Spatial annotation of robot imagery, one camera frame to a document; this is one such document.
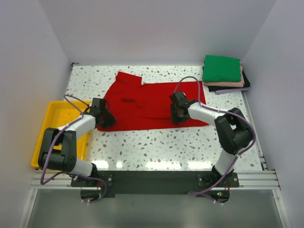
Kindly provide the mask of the red t shirt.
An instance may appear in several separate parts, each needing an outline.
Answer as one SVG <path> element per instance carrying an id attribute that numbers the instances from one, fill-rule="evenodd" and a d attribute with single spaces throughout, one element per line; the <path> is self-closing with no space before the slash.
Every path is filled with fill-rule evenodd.
<path id="1" fill-rule="evenodd" d="M 183 123 L 171 122 L 170 95 L 174 89 L 185 93 L 187 99 L 200 98 L 204 103 L 202 84 L 196 81 L 142 84 L 140 76 L 118 72 L 115 82 L 104 98 L 110 103 L 110 112 L 116 123 L 108 129 L 114 131 L 168 129 L 201 127 L 206 123 L 188 120 Z"/>

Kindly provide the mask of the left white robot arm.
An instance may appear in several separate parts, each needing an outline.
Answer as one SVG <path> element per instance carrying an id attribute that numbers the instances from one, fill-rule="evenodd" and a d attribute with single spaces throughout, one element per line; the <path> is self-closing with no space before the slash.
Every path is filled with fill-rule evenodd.
<path id="1" fill-rule="evenodd" d="M 98 127 L 107 130 L 116 123 L 109 107 L 107 100 L 93 98 L 75 120 L 58 128 L 47 128 L 42 137 L 38 166 L 43 171 L 51 169 L 82 176 L 81 180 L 87 186 L 96 185 L 95 166 L 77 157 L 77 141 L 91 130 Z"/>

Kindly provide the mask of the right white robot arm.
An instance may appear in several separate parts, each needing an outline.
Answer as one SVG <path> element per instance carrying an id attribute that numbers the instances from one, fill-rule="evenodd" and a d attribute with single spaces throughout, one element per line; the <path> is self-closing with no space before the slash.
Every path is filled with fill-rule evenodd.
<path id="1" fill-rule="evenodd" d="M 221 187 L 228 182 L 233 171 L 234 160 L 240 151 L 256 139 L 252 125 L 238 108 L 222 110 L 207 106 L 199 100 L 188 100 L 181 91 L 170 95 L 171 121 L 175 124 L 198 120 L 216 128 L 222 152 L 213 165 L 210 180 Z"/>

